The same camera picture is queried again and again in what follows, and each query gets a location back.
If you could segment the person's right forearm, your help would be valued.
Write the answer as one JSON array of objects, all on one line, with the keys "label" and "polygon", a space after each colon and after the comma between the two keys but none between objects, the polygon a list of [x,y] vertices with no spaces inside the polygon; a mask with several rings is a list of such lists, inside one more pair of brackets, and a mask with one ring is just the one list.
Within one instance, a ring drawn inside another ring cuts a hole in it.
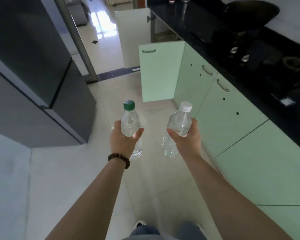
[{"label": "person's right forearm", "polygon": [[223,240],[293,240],[231,186],[200,153],[180,153]]}]

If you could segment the pale open cabinet door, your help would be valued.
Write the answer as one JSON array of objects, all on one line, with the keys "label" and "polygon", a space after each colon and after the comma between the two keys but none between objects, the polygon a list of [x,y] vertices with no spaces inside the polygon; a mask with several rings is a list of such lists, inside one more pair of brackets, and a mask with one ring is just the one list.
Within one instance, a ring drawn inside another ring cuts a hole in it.
[{"label": "pale open cabinet door", "polygon": [[140,45],[151,43],[151,17],[149,8],[115,11],[117,31],[120,39],[123,62],[125,68],[140,65]]}]

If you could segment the grey sofa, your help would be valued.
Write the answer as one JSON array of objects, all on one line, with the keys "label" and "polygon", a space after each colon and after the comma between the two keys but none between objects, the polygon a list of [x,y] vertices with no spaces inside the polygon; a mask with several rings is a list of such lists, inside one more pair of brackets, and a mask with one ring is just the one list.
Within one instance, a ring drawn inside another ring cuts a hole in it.
[{"label": "grey sofa", "polygon": [[88,24],[88,17],[82,3],[70,3],[67,7],[77,27]]}]

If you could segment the light green kitchen cabinet unit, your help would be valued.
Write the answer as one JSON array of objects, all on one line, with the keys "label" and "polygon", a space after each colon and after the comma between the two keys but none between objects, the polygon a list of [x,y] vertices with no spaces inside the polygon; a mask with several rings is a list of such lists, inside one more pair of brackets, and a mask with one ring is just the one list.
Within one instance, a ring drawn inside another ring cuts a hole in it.
[{"label": "light green kitchen cabinet unit", "polygon": [[240,193],[300,240],[299,108],[283,108],[248,85],[250,75],[224,67],[213,46],[190,27],[181,27],[181,15],[169,15],[166,7],[150,10],[218,72],[195,112],[205,149]]}]

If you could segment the person's left hand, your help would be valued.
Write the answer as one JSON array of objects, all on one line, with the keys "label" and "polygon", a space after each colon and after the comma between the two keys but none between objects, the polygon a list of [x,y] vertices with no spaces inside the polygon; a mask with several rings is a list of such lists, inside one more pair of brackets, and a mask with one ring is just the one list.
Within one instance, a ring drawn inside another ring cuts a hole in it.
[{"label": "person's left hand", "polygon": [[133,137],[125,136],[121,131],[121,120],[114,123],[113,130],[110,136],[110,149],[111,153],[121,154],[130,159],[135,149],[137,140]]}]

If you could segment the clear bottle with white cap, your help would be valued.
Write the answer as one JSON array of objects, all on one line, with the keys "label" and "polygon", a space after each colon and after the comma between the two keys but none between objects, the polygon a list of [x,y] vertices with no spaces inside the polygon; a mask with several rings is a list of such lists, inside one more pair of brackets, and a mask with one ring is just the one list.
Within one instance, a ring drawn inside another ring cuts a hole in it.
[{"label": "clear bottle with white cap", "polygon": [[[192,119],[190,112],[192,110],[192,104],[188,101],[183,101],[180,104],[179,109],[169,117],[167,128],[175,131],[179,136],[185,137],[192,125]],[[168,132],[165,132],[161,146],[164,150],[164,154],[167,157],[173,158],[179,152],[174,140],[170,137]]]}]

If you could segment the black wok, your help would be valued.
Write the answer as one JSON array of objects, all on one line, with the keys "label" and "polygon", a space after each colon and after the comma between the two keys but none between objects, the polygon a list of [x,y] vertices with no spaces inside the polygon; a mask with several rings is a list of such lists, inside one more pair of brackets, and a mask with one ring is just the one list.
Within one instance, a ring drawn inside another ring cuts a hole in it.
[{"label": "black wok", "polygon": [[235,0],[225,5],[224,19],[235,24],[264,26],[280,13],[280,8],[264,0]]}]

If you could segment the clear bottle with green cap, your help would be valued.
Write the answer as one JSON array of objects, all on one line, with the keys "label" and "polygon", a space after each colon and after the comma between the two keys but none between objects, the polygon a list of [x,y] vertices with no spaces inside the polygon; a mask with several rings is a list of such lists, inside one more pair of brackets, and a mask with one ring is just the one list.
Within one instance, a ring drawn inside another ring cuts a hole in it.
[{"label": "clear bottle with green cap", "polygon": [[[135,102],[126,100],[123,103],[124,113],[121,117],[121,131],[127,137],[132,137],[140,128],[140,117],[135,110]],[[130,159],[140,158],[142,154],[142,139],[141,137],[136,142],[134,151]]]}]

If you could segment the light green open cabinet door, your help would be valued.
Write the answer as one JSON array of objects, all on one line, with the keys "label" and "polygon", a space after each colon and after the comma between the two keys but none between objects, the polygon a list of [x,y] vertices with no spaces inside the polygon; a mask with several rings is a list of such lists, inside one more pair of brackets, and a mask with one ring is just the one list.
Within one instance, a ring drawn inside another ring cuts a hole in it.
[{"label": "light green open cabinet door", "polygon": [[[174,98],[184,47],[184,41],[139,46],[143,102]],[[142,53],[153,49],[156,52]]]}]

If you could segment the person's right hand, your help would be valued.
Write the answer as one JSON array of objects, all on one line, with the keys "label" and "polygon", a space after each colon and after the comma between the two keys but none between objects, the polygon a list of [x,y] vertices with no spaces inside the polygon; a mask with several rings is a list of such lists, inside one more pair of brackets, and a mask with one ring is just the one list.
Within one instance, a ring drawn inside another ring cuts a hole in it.
[{"label": "person's right hand", "polygon": [[194,159],[202,159],[201,156],[201,135],[199,132],[198,121],[192,119],[188,134],[181,138],[172,138],[176,147],[185,162]]}]

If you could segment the basket inside cabinet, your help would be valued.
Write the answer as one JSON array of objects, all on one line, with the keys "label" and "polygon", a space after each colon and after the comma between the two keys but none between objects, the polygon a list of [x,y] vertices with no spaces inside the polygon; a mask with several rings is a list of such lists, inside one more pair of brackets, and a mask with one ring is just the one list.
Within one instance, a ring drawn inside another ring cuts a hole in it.
[{"label": "basket inside cabinet", "polygon": [[173,32],[160,32],[154,35],[154,43],[178,41],[178,36]]}]

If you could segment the person's grey trousers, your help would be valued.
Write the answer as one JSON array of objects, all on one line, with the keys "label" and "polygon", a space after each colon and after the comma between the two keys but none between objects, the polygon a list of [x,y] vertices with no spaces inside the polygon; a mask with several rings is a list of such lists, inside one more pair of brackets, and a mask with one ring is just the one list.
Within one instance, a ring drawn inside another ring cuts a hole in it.
[{"label": "person's grey trousers", "polygon": [[175,231],[160,231],[147,224],[133,229],[129,236],[121,240],[208,240],[204,228],[192,221],[183,221]]}]

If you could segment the dark grey refrigerator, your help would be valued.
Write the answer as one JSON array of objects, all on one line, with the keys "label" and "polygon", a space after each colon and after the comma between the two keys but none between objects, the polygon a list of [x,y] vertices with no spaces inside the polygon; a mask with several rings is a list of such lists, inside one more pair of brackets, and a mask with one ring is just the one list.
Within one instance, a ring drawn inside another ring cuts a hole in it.
[{"label": "dark grey refrigerator", "polygon": [[28,148],[86,144],[96,100],[64,0],[0,0],[0,134]]}]

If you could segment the black gas stove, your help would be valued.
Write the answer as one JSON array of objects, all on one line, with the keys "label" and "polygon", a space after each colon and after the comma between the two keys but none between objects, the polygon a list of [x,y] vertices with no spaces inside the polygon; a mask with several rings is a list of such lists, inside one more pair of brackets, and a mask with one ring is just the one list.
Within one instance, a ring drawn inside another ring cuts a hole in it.
[{"label": "black gas stove", "polygon": [[[300,58],[300,44],[269,29],[262,28],[226,37],[225,31],[212,36],[213,50],[221,64],[235,74],[250,75],[246,83],[255,85],[285,107],[300,104],[300,72],[293,72],[282,62],[283,57]],[[230,50],[238,47],[236,54]],[[242,57],[250,55],[248,62]]]}]

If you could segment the person's left forearm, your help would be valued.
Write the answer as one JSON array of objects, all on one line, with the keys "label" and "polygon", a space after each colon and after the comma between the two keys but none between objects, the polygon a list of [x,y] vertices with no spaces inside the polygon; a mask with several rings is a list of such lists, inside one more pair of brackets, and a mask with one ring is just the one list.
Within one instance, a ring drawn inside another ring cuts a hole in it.
[{"label": "person's left forearm", "polygon": [[127,158],[110,159],[45,240],[105,240],[129,165]]}]

